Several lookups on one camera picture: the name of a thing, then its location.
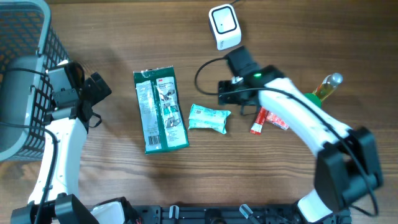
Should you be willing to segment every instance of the barcode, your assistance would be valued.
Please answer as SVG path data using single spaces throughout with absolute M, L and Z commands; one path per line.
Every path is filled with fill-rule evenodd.
M 149 136 L 149 145 L 153 146 L 156 144 L 160 144 L 160 136 L 159 135 Z

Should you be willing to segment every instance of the bottle cap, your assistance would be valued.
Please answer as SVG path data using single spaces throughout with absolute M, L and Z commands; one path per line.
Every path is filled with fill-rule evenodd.
M 312 93 L 304 93 L 304 96 L 307 97 L 307 99 L 309 99 L 312 103 L 317 105 L 319 108 L 321 108 L 322 102 L 319 99 L 319 97 L 315 96 Z
M 343 82 L 343 76 L 340 73 L 333 73 L 329 82 L 333 86 L 338 86 Z

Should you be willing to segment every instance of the basket mesh side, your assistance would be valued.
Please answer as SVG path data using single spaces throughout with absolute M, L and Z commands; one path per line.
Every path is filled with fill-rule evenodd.
M 44 15 L 39 9 L 0 10 L 0 85 L 2 71 L 7 64 L 16 57 L 36 54 L 40 34 L 44 22 Z M 62 60 L 69 60 L 69 56 L 55 31 L 50 26 L 44 47 L 43 66 L 40 72 L 56 66 Z M 31 126 L 41 126 L 45 110 L 50 104 L 52 86 L 48 78 L 41 77 L 39 87 L 35 89 L 35 103 L 33 105 Z M 44 132 L 29 130 L 24 146 L 9 160 L 39 160 L 43 156 L 45 137 Z

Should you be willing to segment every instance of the wooden tabletop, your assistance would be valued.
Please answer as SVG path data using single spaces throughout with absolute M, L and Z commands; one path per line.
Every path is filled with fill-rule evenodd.
M 265 124 L 249 133 L 254 115 L 219 106 L 196 91 L 200 65 L 225 55 L 208 27 L 208 11 L 225 1 L 53 4 L 52 25 L 86 74 L 99 72 L 113 93 L 94 107 L 104 121 L 91 129 L 80 161 L 80 200 L 93 205 L 125 196 L 133 205 L 262 205 L 294 203 L 313 188 L 315 159 L 291 131 Z M 254 1 L 235 5 L 245 45 L 262 66 L 273 64 L 311 92 L 329 74 L 344 82 L 323 109 L 377 139 L 384 187 L 380 217 L 353 212 L 354 223 L 398 219 L 398 4 L 395 1 Z M 192 104 L 230 110 L 227 134 L 188 130 L 190 147 L 144 154 L 133 71 L 173 65 L 185 125 Z M 224 62 L 200 74 L 216 91 L 231 78 Z M 23 207 L 40 162 L 0 163 L 0 222 Z M 365 197 L 356 203 L 372 210 Z

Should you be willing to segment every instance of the turquoise snack package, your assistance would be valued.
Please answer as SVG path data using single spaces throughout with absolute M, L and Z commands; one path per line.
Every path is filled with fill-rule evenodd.
M 134 72 L 145 154 L 188 147 L 174 68 Z
M 212 110 L 199 105 L 192 105 L 189 113 L 189 127 L 212 128 L 221 134 L 226 134 L 226 118 L 231 114 L 226 110 Z

